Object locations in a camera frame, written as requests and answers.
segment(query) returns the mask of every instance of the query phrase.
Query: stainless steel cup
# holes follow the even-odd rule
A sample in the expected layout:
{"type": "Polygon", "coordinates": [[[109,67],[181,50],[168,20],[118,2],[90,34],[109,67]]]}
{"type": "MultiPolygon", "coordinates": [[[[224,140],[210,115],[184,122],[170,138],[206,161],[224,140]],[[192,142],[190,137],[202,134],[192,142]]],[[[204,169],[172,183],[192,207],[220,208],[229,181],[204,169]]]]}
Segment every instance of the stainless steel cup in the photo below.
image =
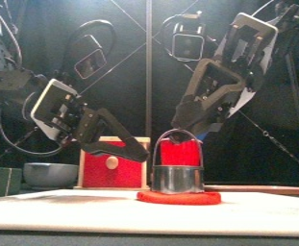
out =
{"type": "Polygon", "coordinates": [[[152,174],[152,191],[166,194],[204,192],[204,156],[201,143],[197,137],[186,130],[174,129],[166,132],[160,140],[157,140],[153,154],[153,174],[152,174]],[[181,132],[192,136],[197,140],[201,165],[157,165],[157,149],[162,139],[172,133],[181,132]]]}

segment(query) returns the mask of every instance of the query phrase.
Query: wire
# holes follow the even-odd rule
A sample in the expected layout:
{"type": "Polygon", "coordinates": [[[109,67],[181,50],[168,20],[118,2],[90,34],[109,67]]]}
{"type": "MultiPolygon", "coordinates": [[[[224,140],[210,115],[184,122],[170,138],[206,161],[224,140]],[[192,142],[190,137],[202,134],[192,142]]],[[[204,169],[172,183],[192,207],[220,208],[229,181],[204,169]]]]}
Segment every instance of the wire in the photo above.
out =
{"type": "Polygon", "coordinates": [[[252,15],[253,17],[256,17],[258,15],[260,12],[262,12],[270,4],[273,4],[276,2],[276,0],[270,0],[256,12],[254,14],[252,15]]]}
{"type": "Polygon", "coordinates": [[[7,137],[7,135],[6,135],[6,132],[5,132],[5,130],[3,130],[3,124],[2,124],[2,109],[0,109],[0,134],[2,134],[3,139],[6,140],[6,142],[7,142],[17,150],[19,150],[23,154],[26,154],[26,155],[29,155],[29,156],[31,156],[31,157],[47,158],[47,157],[51,157],[51,156],[57,155],[57,154],[62,151],[62,149],[63,149],[63,146],[62,146],[61,144],[58,144],[59,147],[58,147],[55,150],[53,150],[53,151],[50,151],[50,152],[39,153],[39,152],[31,152],[31,151],[27,151],[27,150],[22,149],[21,147],[18,147],[17,144],[13,143],[11,140],[9,139],[9,137],[7,137]]]}
{"type": "Polygon", "coordinates": [[[15,45],[15,48],[17,48],[17,68],[18,69],[22,69],[22,54],[21,54],[21,47],[19,47],[19,44],[18,44],[18,41],[17,41],[17,37],[10,29],[10,26],[7,24],[7,22],[5,21],[2,15],[0,15],[0,22],[3,23],[6,29],[7,29],[7,32],[10,34],[10,37],[11,37],[11,40],[13,40],[13,43],[15,45]]]}

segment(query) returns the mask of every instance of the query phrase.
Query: red box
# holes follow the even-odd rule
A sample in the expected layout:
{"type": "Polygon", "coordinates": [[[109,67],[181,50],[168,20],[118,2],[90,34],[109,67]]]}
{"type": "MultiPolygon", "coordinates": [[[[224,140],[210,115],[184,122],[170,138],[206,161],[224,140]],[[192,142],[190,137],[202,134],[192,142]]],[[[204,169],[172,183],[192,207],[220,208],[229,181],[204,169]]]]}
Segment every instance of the red box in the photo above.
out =
{"type": "MultiPolygon", "coordinates": [[[[145,148],[150,147],[149,137],[136,137],[145,148]]],[[[125,143],[117,136],[102,136],[117,146],[125,143]]],[[[79,183],[81,188],[148,188],[148,162],[127,160],[114,155],[93,156],[82,151],[79,183]]]]}

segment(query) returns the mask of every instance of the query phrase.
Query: red mat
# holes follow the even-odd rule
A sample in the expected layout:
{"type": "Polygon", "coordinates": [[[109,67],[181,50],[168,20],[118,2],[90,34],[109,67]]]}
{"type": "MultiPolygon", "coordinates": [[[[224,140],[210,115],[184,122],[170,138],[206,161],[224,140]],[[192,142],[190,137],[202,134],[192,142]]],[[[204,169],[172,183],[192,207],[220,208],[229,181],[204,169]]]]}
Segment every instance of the red mat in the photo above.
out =
{"type": "Polygon", "coordinates": [[[141,191],[137,198],[142,202],[170,205],[217,205],[221,203],[218,192],[165,194],[156,191],[141,191]]]}

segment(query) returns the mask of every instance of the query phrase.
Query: black curtain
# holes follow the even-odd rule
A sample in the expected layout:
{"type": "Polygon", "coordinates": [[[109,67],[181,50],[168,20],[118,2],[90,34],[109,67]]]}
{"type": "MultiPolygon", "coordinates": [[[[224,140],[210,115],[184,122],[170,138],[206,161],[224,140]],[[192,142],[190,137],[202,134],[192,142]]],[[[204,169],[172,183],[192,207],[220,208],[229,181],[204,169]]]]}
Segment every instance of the black curtain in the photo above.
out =
{"type": "MultiPolygon", "coordinates": [[[[21,0],[9,1],[14,21],[22,16],[19,44],[23,66],[49,78],[61,68],[67,38],[86,21],[107,19],[117,29],[117,47],[107,58],[107,66],[89,80],[77,85],[91,108],[107,108],[133,135],[146,135],[146,77],[148,77],[148,1],[146,0],[31,0],[25,12],[21,0]]],[[[152,14],[153,39],[153,118],[152,150],[160,136],[172,129],[176,106],[181,102],[197,62],[189,67],[173,60],[161,46],[161,25],[170,16],[201,11],[208,34],[222,40],[238,12],[253,14],[268,0],[154,0],[152,14]]],[[[260,16],[274,17],[274,9],[260,16]]],[[[110,33],[93,30],[94,36],[110,47],[110,33]]],[[[299,80],[299,43],[294,49],[299,80]]],[[[269,131],[299,159],[299,125],[293,87],[285,60],[274,62],[264,88],[242,109],[246,116],[269,131]]],[[[14,139],[29,126],[6,119],[14,139]]],[[[46,137],[34,137],[35,149],[50,145],[46,137]]],[[[0,138],[0,153],[7,148],[0,138]]],[[[26,157],[14,151],[0,159],[0,165],[22,166],[26,161],[79,162],[79,146],[74,143],[59,155],[47,159],[26,157]]],[[[299,165],[237,113],[220,133],[209,134],[204,142],[208,182],[294,183],[299,182],[299,165]]]]}

